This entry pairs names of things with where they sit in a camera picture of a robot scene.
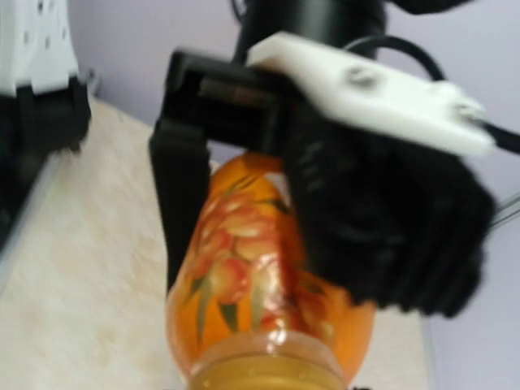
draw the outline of beige marble countertop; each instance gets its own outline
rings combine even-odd
[[[164,339],[165,250],[151,129],[91,101],[79,157],[56,158],[0,296],[2,390],[181,389]],[[428,390],[421,323],[378,314],[355,384]]]

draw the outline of juice bottle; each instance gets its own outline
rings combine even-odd
[[[343,390],[374,315],[307,271],[279,159],[246,153],[214,174],[167,298],[188,389]]]

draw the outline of fruit print label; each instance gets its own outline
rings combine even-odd
[[[279,159],[245,154],[214,174],[167,298],[168,340],[185,374],[237,332],[279,329],[319,338],[351,374],[374,312],[372,305],[354,308],[346,291],[306,270]]]

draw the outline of lavender wall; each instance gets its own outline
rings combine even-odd
[[[101,72],[101,97],[149,124],[157,116],[175,47],[230,56],[234,46],[237,26],[227,0],[69,1],[76,51],[82,63]],[[390,16],[390,33],[427,48],[493,120],[520,129],[518,0],[478,0],[447,15],[424,17],[391,7]],[[418,72],[400,55],[383,53],[383,60]],[[235,153],[222,147],[214,152],[220,161]],[[519,162],[497,154],[470,163],[494,193],[506,197],[520,189]],[[496,232],[487,283],[474,304],[456,321],[428,323],[439,390],[518,388],[519,237],[520,221]]]

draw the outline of white 3d-printed bracket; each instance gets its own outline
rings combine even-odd
[[[78,75],[67,0],[0,0],[0,94],[68,87]]]
[[[482,106],[448,81],[430,82],[286,32],[251,48],[247,64],[284,73],[327,119],[459,156],[495,149]]]

